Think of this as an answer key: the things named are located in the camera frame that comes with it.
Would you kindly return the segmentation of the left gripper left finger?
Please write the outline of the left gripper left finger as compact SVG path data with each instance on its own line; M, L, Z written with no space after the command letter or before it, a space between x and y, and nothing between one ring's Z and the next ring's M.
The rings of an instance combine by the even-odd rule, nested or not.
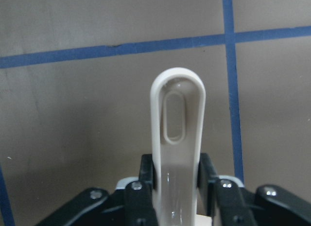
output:
M139 176L112 194L88 188L40 221L40 226L156 226L151 154L141 157Z

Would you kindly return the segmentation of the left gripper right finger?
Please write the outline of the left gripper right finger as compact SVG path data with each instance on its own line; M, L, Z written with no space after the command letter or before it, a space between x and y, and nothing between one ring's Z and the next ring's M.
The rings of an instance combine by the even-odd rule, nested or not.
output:
M311 205L273 184L255 193L233 176L220 176L206 153L200 154L198 188L214 226L309 226Z

